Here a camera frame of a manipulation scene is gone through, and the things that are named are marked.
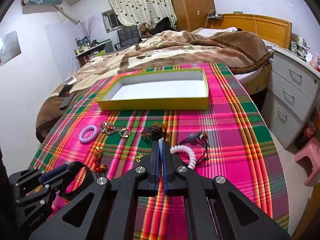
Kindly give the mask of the pink plaid cloth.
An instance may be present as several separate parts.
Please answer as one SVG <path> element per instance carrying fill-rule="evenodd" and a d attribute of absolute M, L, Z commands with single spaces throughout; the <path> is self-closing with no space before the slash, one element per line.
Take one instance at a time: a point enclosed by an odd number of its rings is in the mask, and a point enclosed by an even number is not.
<path fill-rule="evenodd" d="M 203 130 L 208 134 L 208 160 L 195 171 L 208 178 L 224 176 L 287 229 L 289 201 L 283 168 L 259 111 L 227 67 L 204 63 L 200 68 L 209 88 L 205 111 L 102 111 L 97 99 L 115 78 L 98 81 L 64 111 L 31 167 L 50 171 L 81 161 L 93 168 L 95 148 L 100 147 L 107 177 L 118 178 L 137 166 L 136 155 L 150 152 L 151 140 L 140 135 L 146 126 L 164 124 L 171 146 Z"/>

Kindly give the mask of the brown patterned blanket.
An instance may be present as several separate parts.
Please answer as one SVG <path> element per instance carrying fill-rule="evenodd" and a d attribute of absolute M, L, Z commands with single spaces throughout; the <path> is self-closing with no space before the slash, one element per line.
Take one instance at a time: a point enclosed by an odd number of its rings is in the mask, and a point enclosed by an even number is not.
<path fill-rule="evenodd" d="M 240 83 L 249 95 L 268 87 L 272 64 L 267 46 L 255 33 L 233 31 L 204 37 L 188 31 L 163 31 L 129 48 L 91 59 L 72 74 L 75 97 L 99 80 L 136 70 L 194 63 L 223 64 L 232 74 L 254 74 Z"/>

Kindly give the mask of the wooden headboard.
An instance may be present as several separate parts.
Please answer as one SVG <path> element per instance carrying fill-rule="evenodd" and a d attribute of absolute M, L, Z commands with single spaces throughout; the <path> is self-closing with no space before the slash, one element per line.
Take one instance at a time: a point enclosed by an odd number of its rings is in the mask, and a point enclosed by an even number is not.
<path fill-rule="evenodd" d="M 220 18 L 210 18 L 212 29 L 240 28 L 256 33 L 261 39 L 281 48 L 290 48 L 292 23 L 271 16 L 254 14 L 223 14 Z"/>

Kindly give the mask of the black office chair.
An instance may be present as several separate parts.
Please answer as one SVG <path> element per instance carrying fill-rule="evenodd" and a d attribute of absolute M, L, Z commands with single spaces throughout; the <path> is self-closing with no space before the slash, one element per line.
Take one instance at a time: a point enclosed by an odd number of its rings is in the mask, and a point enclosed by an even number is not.
<path fill-rule="evenodd" d="M 114 45 L 115 50 L 126 49 L 132 45 L 139 44 L 142 39 L 136 25 L 123 27 L 117 31 L 119 42 Z"/>

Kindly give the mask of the grey drawer nightstand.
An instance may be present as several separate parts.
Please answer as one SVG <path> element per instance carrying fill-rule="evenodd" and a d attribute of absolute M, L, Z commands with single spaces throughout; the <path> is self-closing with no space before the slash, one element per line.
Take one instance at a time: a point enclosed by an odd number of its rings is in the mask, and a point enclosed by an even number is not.
<path fill-rule="evenodd" d="M 261 115 L 283 148 L 288 148 L 315 107 L 319 71 L 287 49 L 272 50 L 272 70 Z"/>

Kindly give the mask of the black tie with ball beads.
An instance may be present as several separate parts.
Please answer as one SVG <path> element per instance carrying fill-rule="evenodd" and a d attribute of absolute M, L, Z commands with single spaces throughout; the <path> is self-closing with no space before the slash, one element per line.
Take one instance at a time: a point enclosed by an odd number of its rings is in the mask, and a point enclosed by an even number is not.
<path fill-rule="evenodd" d="M 206 157 L 206 154 L 208 152 L 208 134 L 207 132 L 200 130 L 198 131 L 197 134 L 190 133 L 187 138 L 181 140 L 179 145 L 186 145 L 186 144 L 191 144 L 191 145 L 196 145 L 199 144 L 204 148 L 204 152 L 202 155 L 197 159 L 196 165 L 200 165 L 201 163 L 205 162 L 208 160 Z"/>

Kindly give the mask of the yellow shallow cardboard box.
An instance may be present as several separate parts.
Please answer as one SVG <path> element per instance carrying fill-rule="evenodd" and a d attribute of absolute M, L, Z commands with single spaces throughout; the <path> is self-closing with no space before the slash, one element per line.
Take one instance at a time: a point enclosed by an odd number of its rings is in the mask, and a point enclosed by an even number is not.
<path fill-rule="evenodd" d="M 209 88 L 201 68 L 169 69 L 120 76 L 97 103 L 111 110 L 206 110 Z"/>

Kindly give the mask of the wooden wardrobe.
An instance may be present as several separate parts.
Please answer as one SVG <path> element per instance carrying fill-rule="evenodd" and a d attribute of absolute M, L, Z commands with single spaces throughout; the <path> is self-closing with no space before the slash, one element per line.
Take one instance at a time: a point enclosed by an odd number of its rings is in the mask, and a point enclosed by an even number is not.
<path fill-rule="evenodd" d="M 206 17 L 215 10 L 214 0 L 171 0 L 177 18 L 176 28 L 179 31 L 191 32 L 203 28 Z"/>

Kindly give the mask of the patterned white curtain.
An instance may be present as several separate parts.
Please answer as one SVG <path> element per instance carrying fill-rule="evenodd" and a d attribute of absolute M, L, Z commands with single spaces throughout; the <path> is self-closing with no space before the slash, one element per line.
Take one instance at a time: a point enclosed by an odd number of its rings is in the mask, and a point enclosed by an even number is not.
<path fill-rule="evenodd" d="M 176 27 L 177 17 L 171 0 L 108 0 L 122 25 L 133 26 L 148 23 L 155 27 L 168 17 Z"/>

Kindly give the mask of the brown teddy bear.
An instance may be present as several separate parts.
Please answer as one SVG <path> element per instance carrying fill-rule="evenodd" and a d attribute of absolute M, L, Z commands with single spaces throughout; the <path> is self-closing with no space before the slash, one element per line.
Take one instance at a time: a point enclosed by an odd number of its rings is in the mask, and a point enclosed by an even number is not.
<path fill-rule="evenodd" d="M 138 28 L 141 38 L 149 38 L 152 36 L 149 32 L 150 26 L 147 23 L 141 23 Z"/>

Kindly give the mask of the small gold bead ornament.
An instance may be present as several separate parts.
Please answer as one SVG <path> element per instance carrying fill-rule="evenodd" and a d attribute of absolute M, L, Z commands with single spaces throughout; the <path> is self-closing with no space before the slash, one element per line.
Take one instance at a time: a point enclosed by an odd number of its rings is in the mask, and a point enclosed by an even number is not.
<path fill-rule="evenodd" d="M 142 157 L 143 157 L 143 155 L 142 155 L 142 154 L 138 154 L 138 155 L 136 155 L 136 162 L 137 162 L 137 163 L 140 163 L 140 162 L 141 162 Z"/>

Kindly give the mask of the black phone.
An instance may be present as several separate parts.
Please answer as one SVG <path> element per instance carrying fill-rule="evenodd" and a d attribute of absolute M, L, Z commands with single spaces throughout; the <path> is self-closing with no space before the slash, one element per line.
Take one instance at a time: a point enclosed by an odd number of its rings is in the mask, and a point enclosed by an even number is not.
<path fill-rule="evenodd" d="M 69 106 L 69 104 L 71 103 L 71 101 L 73 100 L 74 96 L 75 96 L 75 92 L 73 92 L 73 93 L 69 94 L 69 96 L 65 97 L 65 99 L 61 103 L 59 109 L 60 110 L 66 109 Z"/>

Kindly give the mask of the pink plastic stool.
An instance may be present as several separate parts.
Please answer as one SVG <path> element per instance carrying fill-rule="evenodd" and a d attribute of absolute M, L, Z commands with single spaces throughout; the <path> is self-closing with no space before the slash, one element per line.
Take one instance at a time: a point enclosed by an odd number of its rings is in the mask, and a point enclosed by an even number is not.
<path fill-rule="evenodd" d="M 307 158 L 312 165 L 311 174 L 304 181 L 305 186 L 310 186 L 312 181 L 319 176 L 319 147 L 319 141 L 313 137 L 295 154 L 295 162 L 299 162 L 302 159 Z"/>

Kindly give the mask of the white desk shelf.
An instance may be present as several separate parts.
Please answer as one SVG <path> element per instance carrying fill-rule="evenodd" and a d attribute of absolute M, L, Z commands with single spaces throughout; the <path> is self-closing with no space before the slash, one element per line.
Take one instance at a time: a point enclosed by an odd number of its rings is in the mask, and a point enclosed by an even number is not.
<path fill-rule="evenodd" d="M 88 48 L 87 50 L 79 53 L 78 55 L 76 55 L 76 59 L 78 60 L 80 67 L 83 67 L 86 63 L 89 63 L 89 61 L 91 61 L 91 59 L 93 59 L 94 57 L 112 52 L 114 52 L 114 47 L 112 41 L 108 39 L 104 42 L 97 44 L 96 46 Z"/>

